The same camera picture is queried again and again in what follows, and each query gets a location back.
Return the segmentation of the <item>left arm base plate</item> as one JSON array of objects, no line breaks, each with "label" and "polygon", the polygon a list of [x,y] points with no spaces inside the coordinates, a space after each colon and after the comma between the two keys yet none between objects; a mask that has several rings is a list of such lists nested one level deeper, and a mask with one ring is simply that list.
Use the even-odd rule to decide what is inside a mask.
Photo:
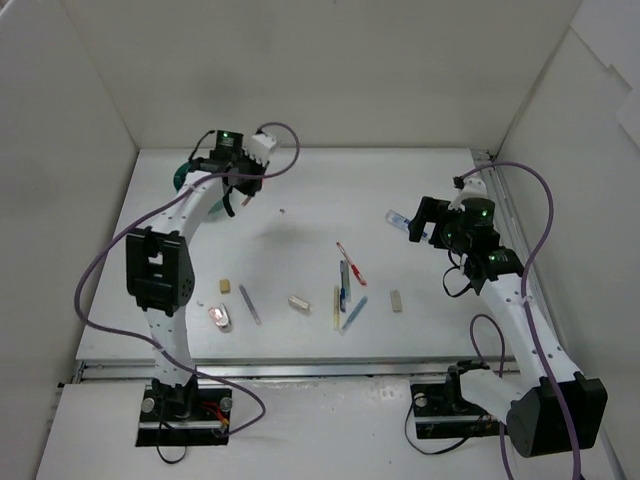
[{"label": "left arm base plate", "polygon": [[141,402],[135,446],[225,446],[232,407],[229,388],[200,388],[186,413],[148,388]]}]

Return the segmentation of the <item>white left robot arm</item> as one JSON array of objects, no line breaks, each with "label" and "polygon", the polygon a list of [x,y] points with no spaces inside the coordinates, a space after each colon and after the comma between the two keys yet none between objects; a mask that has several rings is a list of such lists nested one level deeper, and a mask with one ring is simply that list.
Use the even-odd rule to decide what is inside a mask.
[{"label": "white left robot arm", "polygon": [[253,196],[266,173],[275,137],[262,130],[250,137],[219,131],[206,157],[190,155],[177,188],[177,202],[126,237],[126,286],[144,312],[155,347],[152,388],[175,418],[191,418],[200,395],[189,351],[186,305],[195,290],[189,243],[213,206],[234,214],[229,196]]}]

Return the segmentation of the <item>dark blue gel pen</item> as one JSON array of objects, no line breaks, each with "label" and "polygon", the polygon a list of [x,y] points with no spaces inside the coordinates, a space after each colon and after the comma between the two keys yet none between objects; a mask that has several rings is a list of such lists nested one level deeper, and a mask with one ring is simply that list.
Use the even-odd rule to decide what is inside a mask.
[{"label": "dark blue gel pen", "polygon": [[347,271],[346,262],[344,260],[340,261],[340,276],[341,276],[341,287],[340,287],[339,308],[342,313],[345,313],[346,303],[348,301],[348,271]]}]

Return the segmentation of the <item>clear blue-capped spray bottle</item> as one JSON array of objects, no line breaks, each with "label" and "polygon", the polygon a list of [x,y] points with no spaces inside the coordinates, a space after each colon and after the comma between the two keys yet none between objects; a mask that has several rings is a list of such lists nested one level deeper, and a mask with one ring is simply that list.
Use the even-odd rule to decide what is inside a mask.
[{"label": "clear blue-capped spray bottle", "polygon": [[398,212],[394,211],[394,210],[389,210],[386,215],[385,215],[385,220],[388,224],[390,224],[391,226],[394,226],[395,228],[399,229],[400,231],[409,234],[409,224],[411,222],[410,219],[408,219],[407,217],[399,214]]}]

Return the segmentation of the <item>aluminium front rail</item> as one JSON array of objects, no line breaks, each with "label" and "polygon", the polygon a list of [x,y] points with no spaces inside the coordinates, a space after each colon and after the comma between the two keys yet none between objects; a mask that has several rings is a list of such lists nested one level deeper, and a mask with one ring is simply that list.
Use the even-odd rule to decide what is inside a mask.
[{"label": "aluminium front rail", "polygon": [[[226,379],[301,379],[333,377],[439,376],[471,355],[449,357],[378,357],[334,359],[204,359],[196,368]],[[134,360],[77,360],[72,367],[78,382],[98,380],[140,380],[154,374],[154,362]]]}]

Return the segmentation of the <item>aluminium right side rail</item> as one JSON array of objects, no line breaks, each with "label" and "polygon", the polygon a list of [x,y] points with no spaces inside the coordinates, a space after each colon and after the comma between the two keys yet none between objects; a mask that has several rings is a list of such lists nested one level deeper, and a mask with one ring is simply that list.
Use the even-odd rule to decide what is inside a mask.
[{"label": "aluminium right side rail", "polygon": [[[494,157],[488,151],[471,150],[471,156],[475,167],[490,165],[494,163]],[[511,194],[510,187],[507,185],[508,173],[524,174],[525,180],[533,183],[534,187],[543,194],[543,214],[548,213],[548,204],[544,190],[540,182],[527,171],[517,167],[489,167],[474,175],[479,176],[485,182],[489,197],[496,203],[496,228],[500,232],[503,243],[510,246],[518,254],[523,266],[530,257],[533,247],[536,245],[534,241],[533,247],[529,247],[525,239],[522,229],[522,222],[516,212],[516,206]],[[543,291],[539,284],[535,268],[532,266],[528,273],[527,292],[536,301],[541,312],[547,321],[552,320]]]}]

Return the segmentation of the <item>grey-blue pen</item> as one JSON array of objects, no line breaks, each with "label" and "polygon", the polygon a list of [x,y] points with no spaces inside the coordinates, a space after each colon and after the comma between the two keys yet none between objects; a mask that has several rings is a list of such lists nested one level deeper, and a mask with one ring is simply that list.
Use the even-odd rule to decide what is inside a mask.
[{"label": "grey-blue pen", "polygon": [[259,314],[258,314],[258,312],[257,312],[257,310],[256,310],[256,308],[255,308],[250,296],[249,296],[249,293],[248,293],[246,287],[244,285],[240,284],[238,288],[239,288],[239,291],[240,291],[240,293],[241,293],[241,295],[242,295],[242,297],[243,297],[243,299],[244,299],[244,301],[245,301],[245,303],[247,305],[247,308],[249,309],[249,312],[250,312],[251,316],[253,317],[254,321],[256,322],[257,325],[261,325],[261,323],[262,323],[261,318],[260,318],[260,316],[259,316]]}]

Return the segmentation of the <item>wrapped eraser block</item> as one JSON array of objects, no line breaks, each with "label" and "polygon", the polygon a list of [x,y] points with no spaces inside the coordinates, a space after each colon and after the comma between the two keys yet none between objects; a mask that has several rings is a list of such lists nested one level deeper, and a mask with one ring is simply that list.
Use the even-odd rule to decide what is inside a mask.
[{"label": "wrapped eraser block", "polygon": [[311,303],[296,295],[288,297],[288,304],[293,310],[303,315],[309,316],[312,313]]}]

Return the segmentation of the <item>long white eraser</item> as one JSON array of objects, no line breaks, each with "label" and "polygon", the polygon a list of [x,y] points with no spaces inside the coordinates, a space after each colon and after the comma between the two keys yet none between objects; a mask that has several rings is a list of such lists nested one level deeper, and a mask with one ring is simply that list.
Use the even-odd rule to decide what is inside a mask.
[{"label": "long white eraser", "polygon": [[403,311],[402,299],[398,290],[392,290],[390,292],[390,301],[394,313],[401,313]]}]

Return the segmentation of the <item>teal round divided container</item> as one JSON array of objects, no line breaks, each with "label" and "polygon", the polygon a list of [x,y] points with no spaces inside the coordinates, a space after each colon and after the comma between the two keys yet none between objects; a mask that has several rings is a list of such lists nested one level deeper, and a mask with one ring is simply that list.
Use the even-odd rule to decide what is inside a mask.
[{"label": "teal round divided container", "polygon": [[[184,193],[189,185],[203,178],[203,176],[204,173],[201,173],[197,178],[196,173],[190,170],[190,164],[188,162],[183,163],[173,175],[173,186],[176,194]],[[213,199],[215,202],[209,209],[209,219],[219,216],[220,213],[224,211],[223,197],[225,195],[225,186],[221,178],[213,180],[213,191]]]}]

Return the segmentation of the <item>red gel pen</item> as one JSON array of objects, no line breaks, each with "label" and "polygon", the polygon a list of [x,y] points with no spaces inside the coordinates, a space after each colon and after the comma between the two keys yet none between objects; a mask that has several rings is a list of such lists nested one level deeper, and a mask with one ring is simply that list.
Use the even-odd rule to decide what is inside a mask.
[{"label": "red gel pen", "polygon": [[347,251],[345,250],[344,246],[340,242],[337,242],[336,246],[339,249],[339,251],[341,252],[341,254],[343,255],[346,263],[350,267],[350,269],[351,269],[353,275],[355,276],[356,280],[358,281],[358,283],[361,286],[366,287],[367,286],[366,280],[362,276],[362,273],[360,272],[360,270],[358,269],[356,264],[353,262],[353,260],[351,259],[351,257],[347,253]]}]

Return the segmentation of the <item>light blue pen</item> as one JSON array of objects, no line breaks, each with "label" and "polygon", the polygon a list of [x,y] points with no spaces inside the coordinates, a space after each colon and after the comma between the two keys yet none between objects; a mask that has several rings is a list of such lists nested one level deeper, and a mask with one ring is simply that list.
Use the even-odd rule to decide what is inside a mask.
[{"label": "light blue pen", "polygon": [[341,325],[341,327],[339,329],[339,333],[341,335],[345,335],[346,334],[346,332],[349,330],[349,328],[354,323],[354,321],[356,320],[356,318],[358,317],[358,315],[360,314],[360,312],[362,311],[362,309],[365,307],[365,305],[367,303],[368,303],[368,297],[367,296],[363,296],[359,300],[357,305],[353,308],[351,313],[347,316],[346,320]]}]

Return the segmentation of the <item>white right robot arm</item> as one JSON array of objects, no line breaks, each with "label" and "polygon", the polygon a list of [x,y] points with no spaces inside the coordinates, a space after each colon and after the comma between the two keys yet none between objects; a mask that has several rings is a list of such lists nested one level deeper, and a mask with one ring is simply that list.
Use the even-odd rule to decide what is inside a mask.
[{"label": "white right robot arm", "polygon": [[509,344],[522,385],[516,388],[484,362],[449,367],[442,398],[464,412],[478,407],[505,424],[516,451],[525,458],[594,446],[608,400],[603,383],[587,378],[559,345],[524,285],[524,266],[502,245],[494,228],[495,204],[467,198],[458,207],[425,196],[409,222],[409,239],[427,234],[430,245],[460,256],[462,274],[486,305]]}]

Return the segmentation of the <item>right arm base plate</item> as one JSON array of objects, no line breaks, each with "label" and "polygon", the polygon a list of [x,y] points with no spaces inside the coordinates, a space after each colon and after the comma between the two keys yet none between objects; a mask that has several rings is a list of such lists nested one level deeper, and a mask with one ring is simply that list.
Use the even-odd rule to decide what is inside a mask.
[{"label": "right arm base plate", "polygon": [[519,392],[488,364],[464,360],[441,380],[412,382],[410,394],[408,416],[419,440],[464,440],[497,436]]}]

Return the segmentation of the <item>yellow pen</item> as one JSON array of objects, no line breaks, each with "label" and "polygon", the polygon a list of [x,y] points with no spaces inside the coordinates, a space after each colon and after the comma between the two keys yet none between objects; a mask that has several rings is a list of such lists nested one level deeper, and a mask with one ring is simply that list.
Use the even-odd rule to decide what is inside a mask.
[{"label": "yellow pen", "polygon": [[341,289],[338,285],[333,288],[333,330],[338,331],[340,328],[340,305],[341,305]]}]

